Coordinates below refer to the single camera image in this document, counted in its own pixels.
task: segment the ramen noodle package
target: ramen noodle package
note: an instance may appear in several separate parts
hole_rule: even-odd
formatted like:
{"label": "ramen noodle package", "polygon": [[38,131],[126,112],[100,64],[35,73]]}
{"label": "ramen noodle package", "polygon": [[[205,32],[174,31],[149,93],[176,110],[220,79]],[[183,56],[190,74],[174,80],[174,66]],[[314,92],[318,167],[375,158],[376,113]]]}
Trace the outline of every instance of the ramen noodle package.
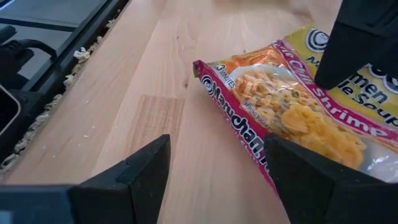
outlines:
{"label": "ramen noodle package", "polygon": [[398,81],[366,65],[323,90],[313,78],[327,41],[324,32],[305,27],[250,53],[196,61],[194,73],[270,183],[263,151],[268,133],[398,182]]}

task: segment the wooden countertop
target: wooden countertop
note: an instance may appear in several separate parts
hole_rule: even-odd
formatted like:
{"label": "wooden countertop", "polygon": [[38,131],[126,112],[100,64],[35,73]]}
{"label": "wooden countertop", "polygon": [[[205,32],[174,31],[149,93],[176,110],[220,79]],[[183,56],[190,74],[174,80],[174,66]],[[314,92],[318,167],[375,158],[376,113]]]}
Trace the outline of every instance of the wooden countertop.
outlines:
{"label": "wooden countertop", "polygon": [[172,165],[159,223],[288,223],[192,62],[256,50],[308,23],[330,31],[340,0],[131,0],[6,177],[79,183],[162,133]]}

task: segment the maruchan ramen package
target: maruchan ramen package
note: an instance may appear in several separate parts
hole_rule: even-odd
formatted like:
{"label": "maruchan ramen package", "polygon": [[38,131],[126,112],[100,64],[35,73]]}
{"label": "maruchan ramen package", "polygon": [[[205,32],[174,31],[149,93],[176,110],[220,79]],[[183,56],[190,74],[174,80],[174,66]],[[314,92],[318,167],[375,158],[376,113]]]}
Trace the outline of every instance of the maruchan ramen package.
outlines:
{"label": "maruchan ramen package", "polygon": [[305,27],[250,53],[196,61],[194,72],[271,184],[263,151],[268,133],[398,182],[398,81],[366,65],[323,90],[313,79],[327,41]]}

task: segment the yellow package label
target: yellow package label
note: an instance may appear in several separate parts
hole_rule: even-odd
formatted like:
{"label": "yellow package label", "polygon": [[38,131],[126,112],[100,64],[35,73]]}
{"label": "yellow package label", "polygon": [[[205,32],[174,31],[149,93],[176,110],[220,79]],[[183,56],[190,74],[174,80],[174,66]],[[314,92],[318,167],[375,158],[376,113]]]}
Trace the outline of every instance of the yellow package label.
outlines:
{"label": "yellow package label", "polygon": [[[305,60],[314,78],[328,36],[320,30],[306,27],[285,39]],[[350,107],[381,124],[398,128],[398,80],[370,64],[328,91],[328,94],[342,106]]]}

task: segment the black stovetop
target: black stovetop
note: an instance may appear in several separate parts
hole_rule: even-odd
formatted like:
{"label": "black stovetop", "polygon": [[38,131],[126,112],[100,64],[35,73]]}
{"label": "black stovetop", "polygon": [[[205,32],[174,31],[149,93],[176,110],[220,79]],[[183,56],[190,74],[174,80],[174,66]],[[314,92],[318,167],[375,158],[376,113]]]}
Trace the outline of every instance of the black stovetop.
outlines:
{"label": "black stovetop", "polygon": [[[38,40],[53,49],[51,57],[43,50],[29,47],[30,55],[32,52],[34,55],[23,63],[15,75],[11,72],[13,77],[23,80],[19,82],[21,85],[8,85],[4,77],[11,80],[8,78],[10,74],[7,70],[4,74],[5,68],[0,68],[0,84],[21,104],[21,113],[13,125],[7,127],[6,132],[0,129],[0,162],[23,137],[35,117],[43,111],[44,105],[56,94],[65,91],[65,76],[77,63],[77,59],[73,57],[74,51],[81,47],[88,48],[97,36],[103,35],[105,25],[128,1],[0,0],[0,30],[6,28],[16,31],[12,37],[5,35],[6,39],[0,34],[0,50],[1,44],[24,39]],[[9,67],[5,65],[8,56],[2,56],[0,66]],[[0,119],[14,117],[13,114],[3,116],[9,113],[4,107],[10,102],[1,101],[0,98]]]}
{"label": "black stovetop", "polygon": [[[0,10],[0,29],[7,25],[16,28],[13,39],[35,39],[59,51],[79,25],[104,0],[14,0]],[[31,79],[50,58],[33,49],[35,56],[20,70]]]}

